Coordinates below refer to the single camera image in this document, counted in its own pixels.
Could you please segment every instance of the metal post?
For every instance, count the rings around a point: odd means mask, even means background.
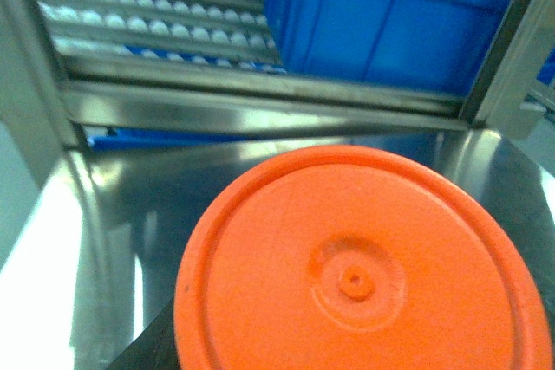
[[[59,86],[67,79],[35,0],[0,0],[0,112],[39,187],[64,148],[83,148]]]
[[[553,44],[555,0],[513,0],[460,117],[526,136],[543,112],[524,99]]]

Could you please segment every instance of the metal rail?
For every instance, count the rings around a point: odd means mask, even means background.
[[[248,138],[467,129],[463,121],[437,116],[128,84],[72,81],[63,92],[69,117],[83,125]]]
[[[199,26],[207,29],[222,29],[229,32],[241,32],[246,35],[261,34],[271,36],[266,24],[231,21],[224,18],[199,16],[193,13],[179,13],[176,10],[164,10],[156,7],[107,2],[104,0],[38,0],[55,6],[69,6],[76,9],[96,10],[101,14],[115,13],[119,16],[138,16],[146,19],[160,19],[167,23],[181,23],[186,26]]]
[[[255,61],[279,64],[279,53],[276,49],[242,47],[229,43],[217,43],[212,40],[197,41],[173,36],[154,34],[152,32],[133,32],[129,29],[115,29],[106,26],[84,25],[82,23],[47,21],[49,32],[56,36],[83,37],[101,42],[116,42],[123,45],[165,49],[173,52],[221,57],[228,60]]]
[[[136,56],[66,54],[74,80],[161,86],[285,101],[456,117],[463,99],[432,92],[400,90],[363,83],[328,81],[297,75],[267,75],[184,62],[159,62]]]

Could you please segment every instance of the blue plastic crate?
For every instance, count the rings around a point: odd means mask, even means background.
[[[265,0],[285,68],[465,95],[510,0]]]

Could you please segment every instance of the gray wall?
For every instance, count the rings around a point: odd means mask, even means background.
[[[39,190],[0,121],[0,269],[31,213]]]

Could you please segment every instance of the orange plastic cap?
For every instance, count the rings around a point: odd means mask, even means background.
[[[194,370],[546,370],[533,280],[503,230],[442,176],[321,146],[251,169],[180,265],[180,363]]]

